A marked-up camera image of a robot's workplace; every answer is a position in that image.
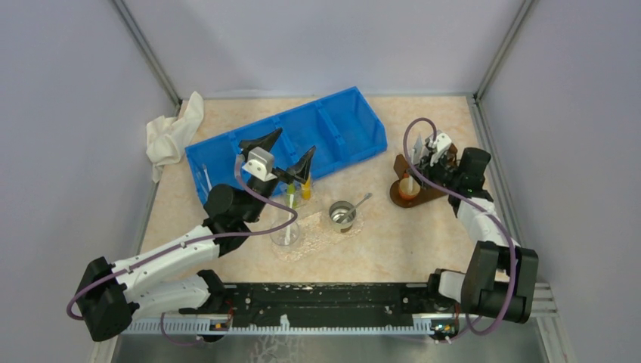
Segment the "metal frame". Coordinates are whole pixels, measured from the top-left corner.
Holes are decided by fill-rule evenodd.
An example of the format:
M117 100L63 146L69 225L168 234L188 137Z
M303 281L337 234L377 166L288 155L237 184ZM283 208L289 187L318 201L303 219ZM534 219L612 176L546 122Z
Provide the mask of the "metal frame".
M158 80L160 87L163 88L163 90L167 94L167 97L169 97L169 100L172 101L176 109L180 109L181 99L178 96L178 93L176 92L172 81L169 79L169 76L167 76L167 73L163 69L163 66L160 65L158 58L153 53L149 42L144 37L142 30L136 23L136 20L134 19L131 11L129 11L127 4L125 4L124 0L110 0L110 2L113 5L114 9L116 9L116 13L118 13L122 22L125 24L127 30L129 31L129 34L132 36L132 39L140 50L143 58L146 60L149 69Z
M499 50L494 55L494 59L492 60L488 70L485 71L481 85L478 86L478 90L475 93L475 98L477 100L482 100L487 93L490 84L494 81L494 77L498 74L500 66L503 64L503 60L505 60L510 49L512 49L512 45L514 45L514 42L521 31L523 23L537 3L538 0L524 0L523 3L521 3L521 7L519 8L519 11L517 11L516 17L512 21L507 34L503 38Z
M178 96L169 76L162 68L160 62L157 60L152 48L144 37L140 27L137 25L133 18L131 11L125 4L124 0L110 0L116 12L121 17L123 23L130 32L135 44L141 51L142 56L149 65L150 70L158 80L159 84L167 94L168 98L176 107L176 114L178 114L181 106L181 99ZM493 156L493 163L488 167L488 177L490 184L494 187L494 194L496 196L497 208L503 217L506 227L522 245L526 245L527 241L522 238L521 228L519 227L518 218L515 215L514 201L509 191L509 186L506 183L505 173L503 166L500 162L499 154L496 149L491 128L488 125L488 120L483 111L483 99L487 94L492 82L496 75L500 72L510 49L515 43L522 25L528 18L533 7L538 3L538 0L524 0L519 8L507 34L505 35L501 46L494 56L488 70L478 87L477 92L473 95L467 95L468 106L472 116L472 124L478 137L478 142L481 147L488 150ZM149 220L149 214L153 205L153 199L156 195L157 185L155 185L150 192L150 199L147 202L149 213L147 214L146 222L141 226L138 231L138 249L142 245L144 238L145 228ZM532 318L535 318L540 331L540 338L545 348L547 359L550 362L575 362L576 357L571 349L571 344L568 334L562 324L559 313L556 310L556 304L552 295L552 290L549 284L538 283L534 295L534 303L532 306ZM422 319L437 318L434 316L421 316ZM145 327L157 327L156 321L152 319L149 325L139 324L135 328L144 330ZM93 353L90 357L91 363L106 363L112 361L116 349L117 337L111 340L95 343Z

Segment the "gray wall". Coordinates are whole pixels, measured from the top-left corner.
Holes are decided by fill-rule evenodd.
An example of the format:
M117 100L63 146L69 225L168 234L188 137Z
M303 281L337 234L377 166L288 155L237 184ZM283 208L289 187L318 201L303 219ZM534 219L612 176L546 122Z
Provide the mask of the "gray wall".
M0 5L0 361L86 361L86 264L135 248L169 99L108 1Z
M183 98L473 92L522 0L127 0Z
M483 103L579 361L641 361L641 2L540 2Z

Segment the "beige countertop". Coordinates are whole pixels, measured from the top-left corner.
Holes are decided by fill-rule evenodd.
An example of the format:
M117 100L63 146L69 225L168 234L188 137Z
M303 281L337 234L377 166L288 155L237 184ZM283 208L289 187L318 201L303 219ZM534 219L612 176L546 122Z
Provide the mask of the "beige countertop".
M388 192L390 184L396 180L392 165L396 155L401 153L403 133L407 124L417 117L432 119L452 137L459 152L468 146L478 146L466 99L366 99L385 125L388 150L314 182L312 200L302 206L299 219L301 240L291 247L278 247L269 236L250 237L238 250L198 265L182 277L211 268L224 282L418 282L427 281L436 268L465 271L474 244L454 218L447 198L402 209L391 202ZM205 101L205 119L192 143L312 100ZM412 144L418 132L423 138L431 133L427 124L419 124L414 129L416 131L410 135ZM324 229L322 217L333 201L356 203L368 191L373 197L358 209L357 223L351 233L338 235ZM253 231L269 228L281 214L274 207L266 206L260 222L249 227ZM205 218L189 165L183 157L180 163L165 167L142 251L183 235Z

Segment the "small bottle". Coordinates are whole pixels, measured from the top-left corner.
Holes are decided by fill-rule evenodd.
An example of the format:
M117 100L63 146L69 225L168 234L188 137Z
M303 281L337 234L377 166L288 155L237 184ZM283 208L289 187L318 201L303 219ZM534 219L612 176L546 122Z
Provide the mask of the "small bottle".
M398 183L398 194L405 200L412 200L419 195L420 185L409 174L405 173L401 182Z
M311 175L307 181L301 186L302 199L309 200L311 198Z

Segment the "purple cable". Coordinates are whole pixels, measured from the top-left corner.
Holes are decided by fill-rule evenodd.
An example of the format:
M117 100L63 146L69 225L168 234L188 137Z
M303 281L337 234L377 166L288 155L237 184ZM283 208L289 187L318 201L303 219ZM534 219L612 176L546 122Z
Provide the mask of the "purple cable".
M278 231L278 230L280 230L282 228L285 228L288 225L291 225L299 217L299 214L294 209L291 209L288 206L284 206L283 204L276 203L276 202L274 202L272 200L269 200L269 198L263 197L262 195L256 193L251 188L249 188L247 186L247 184L245 183L245 181L243 180L243 178L240 176L240 165L242 163L243 163L243 156L242 155L236 156L236 163L234 165L234 177L236 178L236 181L238 182L238 184L240 184L240 186L243 187L243 189L247 193L252 195L254 198L256 198L256 199L258 199L258 200L260 200L260 201L262 201L262 202L264 202L266 204L269 204L271 206L275 206L278 209L282 209L282 210L285 210L286 212L291 213L292 214L292 218L287 220L286 222L284 222L282 225L278 225L276 227L269 228L269 229L266 229L264 231L228 232L228 233L214 234L214 235L211 235L211 236L193 238L193 239L188 240L187 242L185 242L184 243L185 246L188 246L190 244L195 244L196 242L200 242L200 241L203 241L203 240L212 240L212 239L223 238L223 237L251 237L251 236L259 236L259 235L263 235L263 234L270 234L270 233ZM178 248L181 248L180 244L176 244L174 246L171 246L171 247L167 248L166 250L162 250L162 251L160 251L160 252L158 252L158 253L156 253L156 254L154 254L152 256L147 257L146 259L142 259L141 261L138 261L138 262L130 265L129 266L129 270L133 270L134 268L139 268L142 265L144 265L146 263L149 263L149 262L151 262L151 261L153 261L153 260L155 260L155 259L157 259L157 258L159 258L161 256L164 256L167 253L170 253L170 252L172 252L172 251L174 251L174 250L176 250ZM126 272L127 272L126 269L122 269L120 271L116 271L114 273L111 273L111 274L103 277L103 278L99 278L98 280L92 282L91 284L83 287L80 291L78 291L78 293L76 293L76 295L73 296L71 301L69 301L69 303L67 304L67 315L69 315L69 317L74 319L74 320L83 320L81 315L76 315L73 312L73 305L76 303L76 301L78 301L78 299L83 297L86 293L91 291L96 286L99 286L99 285L103 284L104 282L106 282L108 280L111 280L112 278L117 278L120 275L124 275ZM200 342L200 340L197 340L194 343L176 342L175 340L173 340L171 337L169 337L166 334L165 328L163 326L164 318L165 318L165 314L162 313L161 316L160 316L160 331L163 333L163 336L165 336L165 338L167 338L171 343L174 343L174 344L179 345L179 346L193 346L193 345L198 344Z
M482 206L479 206L477 203L474 203L470 199L465 198L463 195L458 194L458 193L456 193L454 191L450 191L447 188L443 188L442 186L431 182L425 176L423 176L423 174L421 174L418 171L418 169L416 169L416 167L412 164L412 162L410 161L411 160L410 153L409 153L409 151L407 149L407 139L410 136L410 130L412 129L412 127L414 125L416 125L417 123L421 122L421 121L427 122L432 127L432 131L433 131L433 135L434 135L434 141L436 141L436 125L430 119L427 119L425 117L421 117L419 119L415 119L414 121L412 121L410 123L410 125L407 126L407 129L405 130L405 134L403 135L403 152L405 154L405 161L407 161L407 164L410 166L410 168L414 172L414 175L418 179L420 179L422 182L424 182L427 185L429 185L430 187L432 187L434 189L437 189L439 191L442 191L443 193L446 193L448 195L451 195L452 197L458 198L458 199L462 200L463 202L468 203L470 206L473 206L474 208L480 210L482 213L487 213L488 211L485 208L483 208ZM497 318L485 330L476 330L474 328L474 326L473 326L479 320L481 320L481 316L478 316L476 319L474 319L474 321L471 321L470 318L469 318L469 314L466 313L465 314L465 320L467 321L467 326L466 326L466 328L461 330L459 332L459 334L454 338L458 338L458 337L462 336L466 332L466 329L470 329L476 335L487 335L487 334L495 331L500 326L501 321L503 320L503 318L505 317L505 314L507 313L507 308L509 307L509 303L512 301L512 294L514 293L514 284L515 284L514 278L516 277L516 251L515 251L514 243L512 242L512 238L510 238L510 236L509 236L509 232L506 230L506 228L503 226L503 224L499 221L499 219L497 217L495 217L495 216L493 216L491 214L486 214L486 216L488 216L488 218L492 222L494 222L495 225L497 225L497 227L499 228L499 230L501 231L501 233L505 237L507 245L509 247L509 276L510 277L509 277L509 282L507 284L507 292L506 292L505 301L503 301L503 305L501 306L501 309L499 311L499 314L497 315Z
M167 338L167 340L175 346L195 346L203 341L200 337L198 337L196 341L190 343L183 343L178 342L177 340L173 340L165 331L165 313L160 314L160 333L162 333L163 337Z

